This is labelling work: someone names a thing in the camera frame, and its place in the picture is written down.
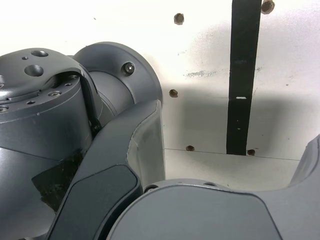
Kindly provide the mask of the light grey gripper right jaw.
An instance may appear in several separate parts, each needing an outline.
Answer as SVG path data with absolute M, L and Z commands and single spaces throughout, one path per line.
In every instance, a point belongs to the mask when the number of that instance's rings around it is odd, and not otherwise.
M 240 191 L 168 182 L 119 216 L 109 240 L 317 240 L 320 139 L 308 143 L 290 184 Z

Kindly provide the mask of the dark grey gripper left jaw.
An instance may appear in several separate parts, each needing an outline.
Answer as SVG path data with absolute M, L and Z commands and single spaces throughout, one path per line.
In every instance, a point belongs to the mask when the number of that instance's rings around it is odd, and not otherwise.
M 47 238 L 105 239 L 144 188 L 165 178 L 162 104 L 159 100 L 135 104 L 95 137 Z

